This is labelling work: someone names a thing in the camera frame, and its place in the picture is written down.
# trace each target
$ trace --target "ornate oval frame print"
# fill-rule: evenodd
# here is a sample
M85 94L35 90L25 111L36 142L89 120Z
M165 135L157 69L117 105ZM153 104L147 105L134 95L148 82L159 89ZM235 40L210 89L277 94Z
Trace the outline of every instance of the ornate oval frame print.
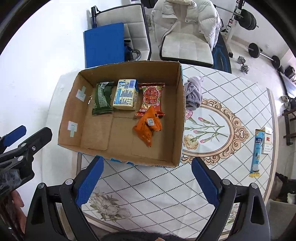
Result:
M207 165L215 165L220 159L226 159L235 151L239 150L241 143L244 142L250 136L250 134L247 129L242 126L241 120L236 117L228 108L222 107L218 100L204 99L200 108L209 109L220 115L227 122L230 135L222 147L211 152L197 153L183 149L181 162L191 162L194 157L199 156Z

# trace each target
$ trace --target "human hand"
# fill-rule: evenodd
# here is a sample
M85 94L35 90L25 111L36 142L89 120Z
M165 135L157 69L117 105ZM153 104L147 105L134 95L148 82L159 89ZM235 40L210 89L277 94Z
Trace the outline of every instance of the human hand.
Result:
M25 206L24 202L22 201L22 198L20 197L20 194L18 193L17 190L14 190L13 192L11 192L11 197L12 197L12 202L15 206L17 219L20 223L20 228L22 232L25 233L27 217L25 216L24 212L21 209L21 207Z

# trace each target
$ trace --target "white patterned tablecloth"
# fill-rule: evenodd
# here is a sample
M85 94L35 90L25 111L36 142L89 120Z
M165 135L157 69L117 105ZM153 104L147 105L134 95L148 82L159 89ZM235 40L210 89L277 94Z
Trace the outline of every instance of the white patterned tablecloth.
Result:
M257 183L266 198L275 148L271 154L261 155L259 178L248 174L255 129L273 129L275 125L270 91L215 69L186 64L182 68L184 82L193 76L204 78L204 100L200 108L186 109L180 165L161 168L105 160L104 172L88 203L82 206L87 217L114 229L196 238L214 206L207 202L191 172L195 156L202 157L221 179L235 185ZM81 169L92 159L82 155ZM230 231L237 208L235 204L224 232Z

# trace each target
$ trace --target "green snack package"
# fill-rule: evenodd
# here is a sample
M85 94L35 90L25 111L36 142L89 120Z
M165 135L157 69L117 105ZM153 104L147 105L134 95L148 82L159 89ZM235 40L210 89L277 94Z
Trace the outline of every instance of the green snack package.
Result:
M93 115L110 113L113 111L110 101L111 92L114 82L102 82L96 85L96 92L94 96Z

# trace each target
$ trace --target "gray cloth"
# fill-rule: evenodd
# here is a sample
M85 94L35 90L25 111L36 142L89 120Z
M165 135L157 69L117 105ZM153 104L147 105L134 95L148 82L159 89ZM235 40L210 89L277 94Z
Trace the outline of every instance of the gray cloth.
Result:
M186 103L198 108L202 103L202 82L203 77L191 77L184 85Z

